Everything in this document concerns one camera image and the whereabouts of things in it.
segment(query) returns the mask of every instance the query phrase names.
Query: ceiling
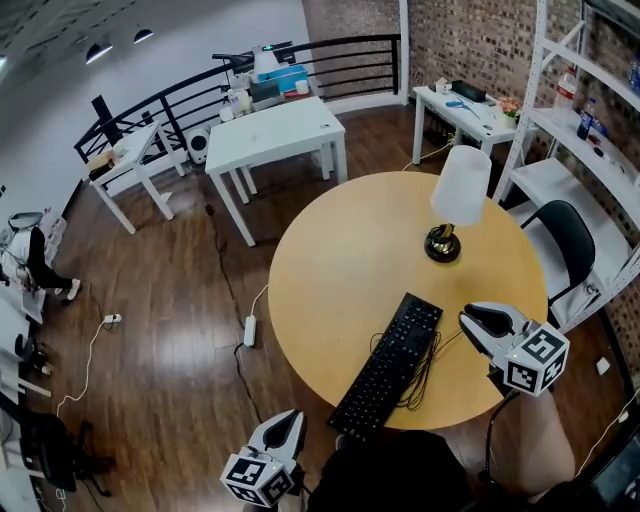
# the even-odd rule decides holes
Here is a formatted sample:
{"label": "ceiling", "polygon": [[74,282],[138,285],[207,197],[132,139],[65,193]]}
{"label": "ceiling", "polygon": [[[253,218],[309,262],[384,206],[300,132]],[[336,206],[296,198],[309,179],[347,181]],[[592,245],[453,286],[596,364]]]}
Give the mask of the ceiling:
{"label": "ceiling", "polygon": [[18,82],[88,47],[151,0],[0,0],[0,82]]}

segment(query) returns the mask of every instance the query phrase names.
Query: table lamp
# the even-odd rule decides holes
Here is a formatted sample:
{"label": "table lamp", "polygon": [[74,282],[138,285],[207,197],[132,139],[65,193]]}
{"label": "table lamp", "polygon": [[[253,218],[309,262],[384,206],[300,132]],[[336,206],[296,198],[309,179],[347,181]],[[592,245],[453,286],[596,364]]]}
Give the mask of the table lamp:
{"label": "table lamp", "polygon": [[433,211],[446,221],[427,235],[424,249],[439,263],[450,263],[460,254],[460,240],[453,228],[476,224],[482,219],[491,159],[471,146],[454,146],[431,196]]}

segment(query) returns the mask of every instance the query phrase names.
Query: gold lamp base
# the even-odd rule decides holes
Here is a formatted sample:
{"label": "gold lamp base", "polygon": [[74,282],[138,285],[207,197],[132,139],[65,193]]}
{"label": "gold lamp base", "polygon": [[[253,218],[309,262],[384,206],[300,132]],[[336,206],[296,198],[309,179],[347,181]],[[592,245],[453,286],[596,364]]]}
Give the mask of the gold lamp base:
{"label": "gold lamp base", "polygon": [[433,228],[424,241],[425,252],[438,263],[451,263],[460,255],[460,249],[460,240],[453,234],[453,224]]}

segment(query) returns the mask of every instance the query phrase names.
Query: blue box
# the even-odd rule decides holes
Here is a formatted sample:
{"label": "blue box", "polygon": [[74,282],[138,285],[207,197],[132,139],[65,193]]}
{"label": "blue box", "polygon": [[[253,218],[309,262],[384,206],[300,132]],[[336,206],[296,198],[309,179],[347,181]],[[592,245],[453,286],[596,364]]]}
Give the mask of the blue box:
{"label": "blue box", "polygon": [[280,93],[295,91],[296,82],[300,80],[309,80],[309,73],[304,66],[290,66],[288,68],[278,69],[270,73],[262,73],[258,75],[259,83],[274,81],[278,84]]}

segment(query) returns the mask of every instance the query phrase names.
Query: power strip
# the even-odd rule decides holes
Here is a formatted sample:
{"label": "power strip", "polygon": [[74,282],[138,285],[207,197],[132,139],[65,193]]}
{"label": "power strip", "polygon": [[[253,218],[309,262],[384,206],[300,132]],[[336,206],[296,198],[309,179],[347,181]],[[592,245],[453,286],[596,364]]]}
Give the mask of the power strip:
{"label": "power strip", "polygon": [[120,322],[122,322],[122,316],[118,313],[116,313],[115,315],[107,315],[104,317],[105,325],[119,324]]}
{"label": "power strip", "polygon": [[244,322],[244,341],[247,347],[253,347],[256,344],[256,320],[255,315],[249,315]]}

